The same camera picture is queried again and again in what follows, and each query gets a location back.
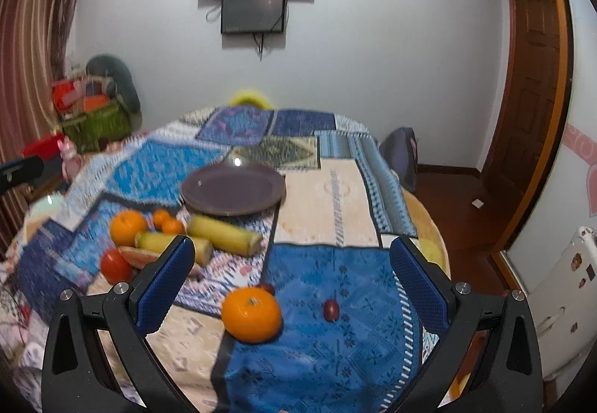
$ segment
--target pink wall sticker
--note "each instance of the pink wall sticker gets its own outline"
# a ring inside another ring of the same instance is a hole
[[[566,123],[562,144],[589,164],[587,173],[587,195],[589,196],[589,217],[597,215],[597,143],[578,128]]]

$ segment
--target baseboard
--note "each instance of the baseboard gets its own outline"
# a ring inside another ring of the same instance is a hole
[[[500,251],[498,253],[492,253],[491,259],[496,264],[497,268],[500,270],[502,276],[504,277],[506,283],[512,290],[522,290],[526,296],[528,296],[528,292],[526,287],[524,286],[522,280],[514,270],[514,267],[510,263],[505,251]]]
[[[474,167],[452,167],[450,165],[430,165],[417,164],[417,170],[420,174],[463,174],[480,177],[481,173]]]

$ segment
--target striped curtain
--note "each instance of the striped curtain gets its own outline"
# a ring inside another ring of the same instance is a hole
[[[76,0],[0,0],[0,162],[57,125],[51,83],[64,77]],[[15,190],[0,196],[0,256],[23,223]]]

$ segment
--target dark plate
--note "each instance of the dark plate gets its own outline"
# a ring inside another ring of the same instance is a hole
[[[235,158],[195,170],[180,193],[190,210],[242,216],[276,205],[286,197],[286,184],[274,169]]]

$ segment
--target blue gripper pad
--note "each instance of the blue gripper pad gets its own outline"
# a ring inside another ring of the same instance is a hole
[[[181,240],[138,300],[135,325],[139,333],[147,335],[159,329],[194,262],[193,242],[188,238]]]
[[[428,332],[442,336],[450,326],[446,301],[400,238],[393,240],[389,255],[390,266],[423,326]]]

